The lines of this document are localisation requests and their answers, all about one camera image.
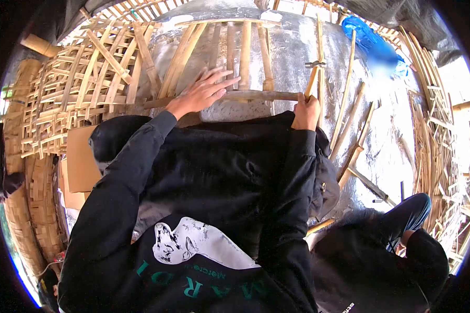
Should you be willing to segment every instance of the cardboard box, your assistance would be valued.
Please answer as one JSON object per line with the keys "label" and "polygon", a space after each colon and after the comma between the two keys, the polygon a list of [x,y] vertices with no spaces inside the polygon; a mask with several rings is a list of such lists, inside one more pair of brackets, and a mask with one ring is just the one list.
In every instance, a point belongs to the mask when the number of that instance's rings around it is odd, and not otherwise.
{"label": "cardboard box", "polygon": [[60,161],[60,164],[59,188],[63,191],[64,207],[81,210],[90,192],[87,192],[87,195],[85,192],[70,192],[68,183],[68,160],[63,159]]}
{"label": "cardboard box", "polygon": [[89,137],[96,126],[73,128],[67,138],[67,178],[69,191],[87,192],[101,179],[96,161],[89,146]]}

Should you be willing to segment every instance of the blue jeans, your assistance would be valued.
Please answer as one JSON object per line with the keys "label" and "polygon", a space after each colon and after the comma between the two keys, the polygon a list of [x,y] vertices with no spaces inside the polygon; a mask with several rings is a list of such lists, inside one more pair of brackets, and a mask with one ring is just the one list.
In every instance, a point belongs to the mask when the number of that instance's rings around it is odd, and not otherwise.
{"label": "blue jeans", "polygon": [[377,238],[387,245],[388,251],[392,251],[406,230],[417,230],[423,226],[431,207],[432,201],[426,193],[408,197],[372,223]]}

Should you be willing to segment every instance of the sleeve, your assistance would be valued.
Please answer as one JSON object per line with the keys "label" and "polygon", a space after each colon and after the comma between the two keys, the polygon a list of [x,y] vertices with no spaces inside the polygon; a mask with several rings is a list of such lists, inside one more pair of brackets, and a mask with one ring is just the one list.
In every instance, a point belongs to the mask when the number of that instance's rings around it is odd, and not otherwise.
{"label": "sleeve", "polygon": [[276,205],[263,217],[258,263],[301,307],[316,311],[310,252],[303,238],[315,183],[315,137],[310,130],[291,132]]}
{"label": "sleeve", "polygon": [[449,275],[444,249],[424,229],[415,231],[406,246],[406,264],[429,301],[437,298]]}
{"label": "sleeve", "polygon": [[60,282],[60,299],[68,288],[73,289],[79,280],[83,280],[81,273],[101,260],[118,254],[119,258],[113,257],[111,261],[114,271],[128,261],[122,252],[130,251],[139,195],[144,190],[165,136],[176,122],[171,113],[164,111],[144,124],[127,141],[106,168],[103,178],[94,186],[70,234]]}

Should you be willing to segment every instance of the hammer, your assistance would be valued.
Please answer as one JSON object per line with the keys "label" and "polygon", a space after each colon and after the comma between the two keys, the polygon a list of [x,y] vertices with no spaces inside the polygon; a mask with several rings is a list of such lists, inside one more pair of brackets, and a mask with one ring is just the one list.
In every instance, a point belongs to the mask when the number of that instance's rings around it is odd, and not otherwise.
{"label": "hammer", "polygon": [[325,67],[324,62],[306,62],[305,67],[306,68],[312,68],[312,74],[310,75],[310,80],[308,81],[308,85],[306,86],[306,91],[305,91],[305,98],[308,100],[312,94],[312,88],[315,82],[318,79],[318,74],[319,74],[319,68],[324,68]]}

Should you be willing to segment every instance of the knee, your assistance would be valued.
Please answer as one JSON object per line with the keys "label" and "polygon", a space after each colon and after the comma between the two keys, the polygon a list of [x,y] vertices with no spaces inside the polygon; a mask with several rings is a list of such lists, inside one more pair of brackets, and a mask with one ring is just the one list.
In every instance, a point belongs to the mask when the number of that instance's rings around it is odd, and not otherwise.
{"label": "knee", "polygon": [[414,201],[417,202],[421,207],[423,214],[430,212],[430,208],[432,207],[432,200],[426,193],[421,192],[415,194],[413,197],[415,198]]}

